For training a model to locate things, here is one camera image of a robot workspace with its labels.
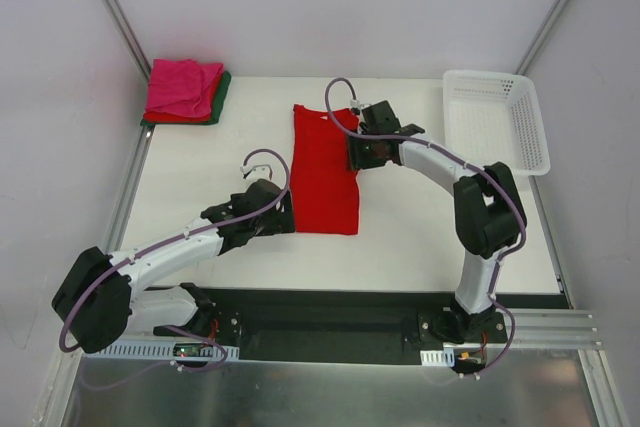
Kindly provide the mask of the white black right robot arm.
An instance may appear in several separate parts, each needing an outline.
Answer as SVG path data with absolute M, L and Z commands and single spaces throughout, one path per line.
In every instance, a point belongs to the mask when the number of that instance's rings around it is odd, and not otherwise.
M 455 344 L 470 342 L 490 327 L 504 258 L 523 244 L 527 219 L 510 168 L 496 162 L 472 165 L 438 145 L 414 125 L 402 126 L 390 104 L 352 102 L 359 120 L 347 135 L 353 170 L 392 162 L 416 171 L 452 196 L 454 224 L 465 249 L 460 282 L 450 308 L 434 315 L 429 332 Z

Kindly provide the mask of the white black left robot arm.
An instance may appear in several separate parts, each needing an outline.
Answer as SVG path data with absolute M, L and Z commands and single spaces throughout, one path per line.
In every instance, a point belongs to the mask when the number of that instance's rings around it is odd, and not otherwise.
M 255 237 L 294 230 L 290 191 L 258 179 L 165 239 L 112 253 L 84 250 L 51 302 L 63 323 L 60 349 L 97 353 L 133 332 L 213 337 L 218 314 L 200 288 L 183 282 L 155 290 L 153 284 Z

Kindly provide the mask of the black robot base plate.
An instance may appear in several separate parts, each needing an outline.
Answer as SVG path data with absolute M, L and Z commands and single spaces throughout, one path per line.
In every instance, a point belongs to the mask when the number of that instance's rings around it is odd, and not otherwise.
M 243 360 L 417 365 L 445 344 L 507 340 L 500 312 L 467 316 L 450 293 L 187 287 L 196 314 L 177 327 L 236 347 Z

